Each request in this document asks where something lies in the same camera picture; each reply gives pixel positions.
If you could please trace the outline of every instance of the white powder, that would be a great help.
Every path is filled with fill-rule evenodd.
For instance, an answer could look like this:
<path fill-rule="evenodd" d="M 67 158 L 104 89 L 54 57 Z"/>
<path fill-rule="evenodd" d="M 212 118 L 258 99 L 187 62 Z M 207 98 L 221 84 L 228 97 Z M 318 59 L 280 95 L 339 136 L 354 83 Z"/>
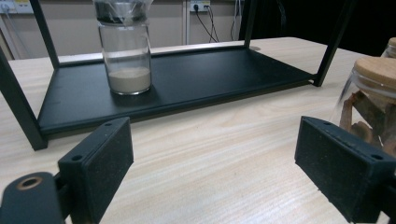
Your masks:
<path fill-rule="evenodd" d="M 125 68 L 108 75 L 111 90 L 133 94 L 145 91 L 151 84 L 150 71 L 146 67 Z"/>

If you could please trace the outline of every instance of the gray wall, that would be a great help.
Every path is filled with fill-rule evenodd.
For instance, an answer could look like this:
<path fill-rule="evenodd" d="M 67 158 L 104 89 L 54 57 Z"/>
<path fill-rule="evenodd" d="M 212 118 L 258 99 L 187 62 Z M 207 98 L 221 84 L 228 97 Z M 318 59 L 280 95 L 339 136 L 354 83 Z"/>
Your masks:
<path fill-rule="evenodd" d="M 92 0 L 40 2 L 58 55 L 101 51 Z M 231 41 L 234 0 L 212 0 L 211 7 L 220 42 Z M 153 48 L 209 42 L 209 35 L 203 25 L 189 9 L 189 0 L 154 0 L 149 10 L 149 35 Z M 199 15 L 210 31 L 211 21 L 208 13 L 201 12 Z M 47 57 L 48 53 L 34 16 L 11 14 L 10 17 L 19 31 L 23 44 L 17 38 L 10 20 L 5 15 L 2 15 L 2 20 L 18 55 L 22 59 Z"/>

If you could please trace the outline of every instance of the wooden lid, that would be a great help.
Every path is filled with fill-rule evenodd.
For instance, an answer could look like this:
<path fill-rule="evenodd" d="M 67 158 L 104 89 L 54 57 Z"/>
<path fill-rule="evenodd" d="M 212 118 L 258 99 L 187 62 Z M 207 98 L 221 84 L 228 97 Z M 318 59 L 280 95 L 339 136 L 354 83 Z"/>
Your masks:
<path fill-rule="evenodd" d="M 388 44 L 396 48 L 396 37 L 391 38 Z"/>
<path fill-rule="evenodd" d="M 396 59 L 359 58 L 354 70 L 364 77 L 358 77 L 362 91 L 396 104 Z"/>

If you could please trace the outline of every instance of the clear glass jar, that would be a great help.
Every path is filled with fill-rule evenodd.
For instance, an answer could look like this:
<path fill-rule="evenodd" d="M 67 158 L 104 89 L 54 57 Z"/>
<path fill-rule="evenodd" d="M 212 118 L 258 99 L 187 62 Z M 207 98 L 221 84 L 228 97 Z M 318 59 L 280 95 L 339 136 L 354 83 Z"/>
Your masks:
<path fill-rule="evenodd" d="M 396 37 L 393 37 L 389 40 L 388 45 L 382 53 L 381 57 L 396 58 Z"/>
<path fill-rule="evenodd" d="M 93 0 L 111 91 L 130 95 L 151 86 L 146 1 Z"/>
<path fill-rule="evenodd" d="M 396 59 L 358 59 L 331 122 L 396 157 Z"/>

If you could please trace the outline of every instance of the light wood tabletop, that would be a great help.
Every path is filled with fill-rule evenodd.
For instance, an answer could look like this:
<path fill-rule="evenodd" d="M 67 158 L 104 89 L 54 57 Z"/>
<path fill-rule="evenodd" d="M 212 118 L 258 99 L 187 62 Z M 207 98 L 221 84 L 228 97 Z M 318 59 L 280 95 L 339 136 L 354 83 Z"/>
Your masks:
<path fill-rule="evenodd" d="M 252 40 L 251 47 L 309 73 L 318 71 L 326 48 L 292 37 Z M 329 119 L 362 56 L 337 50 L 320 88 L 307 85 L 132 123 L 134 164 L 102 223 L 347 223 L 294 163 L 294 152 L 301 116 Z M 100 54 L 61 60 L 91 57 Z M 53 71 L 50 59 L 10 65 L 38 115 Z M 89 135 L 51 139 L 47 149 L 34 152 L 2 95 L 0 104 L 0 191 L 23 175 L 55 175 L 57 161 Z M 381 214 L 378 223 L 387 222 Z"/>

